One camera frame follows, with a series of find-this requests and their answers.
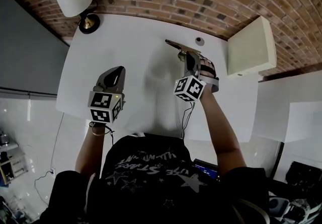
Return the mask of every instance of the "black t-shirt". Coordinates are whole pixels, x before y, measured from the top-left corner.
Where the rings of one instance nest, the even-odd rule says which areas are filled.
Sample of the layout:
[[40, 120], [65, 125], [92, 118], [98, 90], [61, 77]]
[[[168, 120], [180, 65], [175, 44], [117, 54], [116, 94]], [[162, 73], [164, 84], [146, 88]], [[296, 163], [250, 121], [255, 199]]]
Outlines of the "black t-shirt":
[[[40, 221], [77, 223], [84, 212], [87, 179], [73, 171], [57, 175]], [[268, 211], [263, 169], [236, 168], [220, 182], [197, 169], [181, 139], [126, 136], [108, 152], [100, 179], [88, 190], [89, 223], [110, 221], [210, 220], [265, 223], [250, 202]]]

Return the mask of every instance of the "white box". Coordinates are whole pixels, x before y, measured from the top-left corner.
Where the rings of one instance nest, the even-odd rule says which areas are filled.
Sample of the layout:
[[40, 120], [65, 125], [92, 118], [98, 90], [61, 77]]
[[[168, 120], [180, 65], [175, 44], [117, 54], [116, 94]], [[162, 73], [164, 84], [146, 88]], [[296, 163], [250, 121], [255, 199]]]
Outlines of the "white box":
[[112, 124], [122, 109], [122, 95], [91, 91], [88, 108], [92, 121]]
[[228, 77], [236, 78], [276, 67], [270, 23], [260, 16], [228, 39]]
[[173, 94], [184, 101], [198, 101], [206, 83], [194, 76], [176, 80]]

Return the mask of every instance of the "lamp base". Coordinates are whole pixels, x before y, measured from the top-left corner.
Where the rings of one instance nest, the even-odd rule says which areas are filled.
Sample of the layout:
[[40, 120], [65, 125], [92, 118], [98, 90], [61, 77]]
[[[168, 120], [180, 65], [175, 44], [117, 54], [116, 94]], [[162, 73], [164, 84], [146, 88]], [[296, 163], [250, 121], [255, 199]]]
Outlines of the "lamp base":
[[97, 15], [87, 15], [79, 22], [79, 29], [84, 34], [94, 33], [100, 26], [101, 20]]

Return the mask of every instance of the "person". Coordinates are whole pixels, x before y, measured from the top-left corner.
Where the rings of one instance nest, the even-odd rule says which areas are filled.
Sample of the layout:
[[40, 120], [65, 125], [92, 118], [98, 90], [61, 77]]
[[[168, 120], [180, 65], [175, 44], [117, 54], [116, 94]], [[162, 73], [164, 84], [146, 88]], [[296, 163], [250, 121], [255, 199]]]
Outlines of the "person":
[[[213, 68], [207, 61], [202, 64]], [[209, 72], [201, 74], [213, 77]], [[246, 167], [211, 86], [205, 87], [200, 101], [217, 154], [219, 182], [192, 164], [181, 138], [151, 134], [118, 140], [107, 153], [99, 178], [104, 135], [92, 132], [104, 134], [105, 128], [94, 125], [87, 132], [75, 171], [57, 175], [39, 222], [77, 223], [85, 218], [89, 223], [137, 219], [269, 223], [264, 169]]]

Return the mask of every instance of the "white desk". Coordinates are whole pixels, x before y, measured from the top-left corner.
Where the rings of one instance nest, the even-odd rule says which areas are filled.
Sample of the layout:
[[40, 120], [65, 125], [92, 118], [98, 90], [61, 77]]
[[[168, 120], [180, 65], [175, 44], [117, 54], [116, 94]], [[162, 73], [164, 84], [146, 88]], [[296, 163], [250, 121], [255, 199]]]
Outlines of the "white desk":
[[[183, 75], [178, 50], [170, 39], [198, 49], [214, 62], [220, 79], [216, 98], [239, 141], [249, 141], [253, 129], [258, 75], [227, 79], [226, 41], [189, 28], [151, 19], [99, 15], [101, 26], [89, 35], [77, 29], [59, 84], [59, 111], [90, 119], [89, 92], [106, 70], [122, 65], [126, 69], [126, 104], [114, 122], [115, 128], [180, 136], [183, 110], [190, 104], [173, 95], [174, 81]], [[202, 37], [205, 45], [195, 43]], [[190, 118], [186, 137], [210, 140], [200, 102]]]

